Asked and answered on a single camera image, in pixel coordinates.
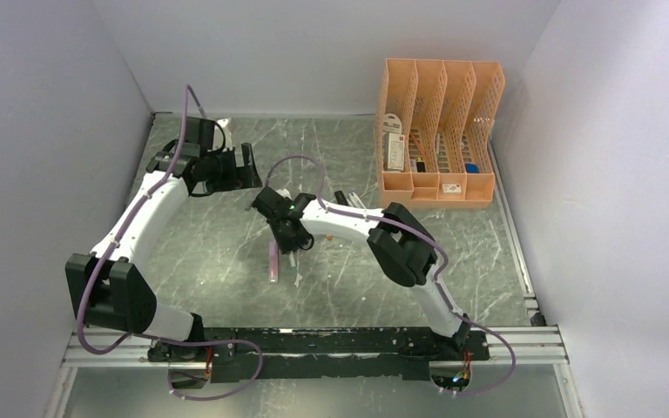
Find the lavender capped teal marker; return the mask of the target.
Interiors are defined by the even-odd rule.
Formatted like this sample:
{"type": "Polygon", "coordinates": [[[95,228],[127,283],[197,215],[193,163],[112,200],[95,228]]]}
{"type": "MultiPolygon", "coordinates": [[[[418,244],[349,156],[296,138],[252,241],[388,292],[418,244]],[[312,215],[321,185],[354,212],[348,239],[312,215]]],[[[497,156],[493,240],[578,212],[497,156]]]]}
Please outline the lavender capped teal marker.
{"type": "Polygon", "coordinates": [[[290,253],[288,255],[288,258],[289,258],[289,265],[290,265],[291,269],[294,272],[298,273],[299,264],[298,264],[297,254],[296,253],[290,253]]]}

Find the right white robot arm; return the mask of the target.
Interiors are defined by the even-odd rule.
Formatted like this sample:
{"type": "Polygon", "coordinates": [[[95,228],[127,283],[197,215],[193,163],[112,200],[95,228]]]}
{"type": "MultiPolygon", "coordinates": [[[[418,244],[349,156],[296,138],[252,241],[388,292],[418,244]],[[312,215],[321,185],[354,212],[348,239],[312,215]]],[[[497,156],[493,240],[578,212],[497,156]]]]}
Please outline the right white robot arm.
{"type": "Polygon", "coordinates": [[[414,295],[435,336],[437,353],[454,361],[467,351],[469,318],[440,277],[447,255],[405,206],[358,209],[310,193],[291,199],[266,186],[252,208],[265,218],[281,253],[307,251],[319,235],[366,242],[383,274],[414,295]]]}

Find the black orange highlighter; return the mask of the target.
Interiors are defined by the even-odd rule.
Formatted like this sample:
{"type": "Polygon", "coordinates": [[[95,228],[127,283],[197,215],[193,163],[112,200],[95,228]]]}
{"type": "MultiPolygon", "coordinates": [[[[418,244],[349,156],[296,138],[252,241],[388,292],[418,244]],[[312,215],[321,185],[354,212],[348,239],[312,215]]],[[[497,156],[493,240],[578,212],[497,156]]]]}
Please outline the black orange highlighter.
{"type": "Polygon", "coordinates": [[[349,206],[347,196],[343,191],[335,191],[334,192],[334,198],[336,200],[336,203],[341,206],[349,206]]]}

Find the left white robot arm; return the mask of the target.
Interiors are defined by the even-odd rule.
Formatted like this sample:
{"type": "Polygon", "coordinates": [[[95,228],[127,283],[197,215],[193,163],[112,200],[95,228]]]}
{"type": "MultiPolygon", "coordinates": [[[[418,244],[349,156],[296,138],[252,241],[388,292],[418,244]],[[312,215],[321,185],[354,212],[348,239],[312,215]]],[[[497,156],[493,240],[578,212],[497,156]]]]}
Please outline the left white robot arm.
{"type": "Polygon", "coordinates": [[[87,254],[68,259],[66,279],[80,326],[172,340],[172,351],[186,362],[203,356],[200,316],[159,302],[144,272],[166,223],[187,199],[262,185],[251,144],[235,146],[231,126],[228,118],[188,118],[185,136],[149,160],[110,232],[87,254]]]}

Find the pink highlighter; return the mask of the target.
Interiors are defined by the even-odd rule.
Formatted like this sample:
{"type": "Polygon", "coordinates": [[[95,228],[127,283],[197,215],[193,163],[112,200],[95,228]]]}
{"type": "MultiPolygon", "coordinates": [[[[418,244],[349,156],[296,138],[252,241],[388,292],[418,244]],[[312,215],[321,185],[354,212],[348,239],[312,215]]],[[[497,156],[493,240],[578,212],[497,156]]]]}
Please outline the pink highlighter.
{"type": "Polygon", "coordinates": [[[279,247],[275,240],[271,240],[268,246],[268,259],[269,259],[269,281],[271,283],[277,283],[279,280],[279,262],[280,262],[280,251],[279,247]]]}

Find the red capped white marker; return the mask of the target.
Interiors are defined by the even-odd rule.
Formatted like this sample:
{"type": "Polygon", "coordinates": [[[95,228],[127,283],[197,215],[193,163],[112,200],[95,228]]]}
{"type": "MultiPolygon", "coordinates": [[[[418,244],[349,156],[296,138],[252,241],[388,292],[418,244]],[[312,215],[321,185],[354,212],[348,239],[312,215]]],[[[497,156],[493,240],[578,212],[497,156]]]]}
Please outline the red capped white marker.
{"type": "Polygon", "coordinates": [[[352,200],[353,206],[362,208],[362,203],[359,199],[359,197],[355,193],[351,193],[349,195],[350,199],[352,200]]]}

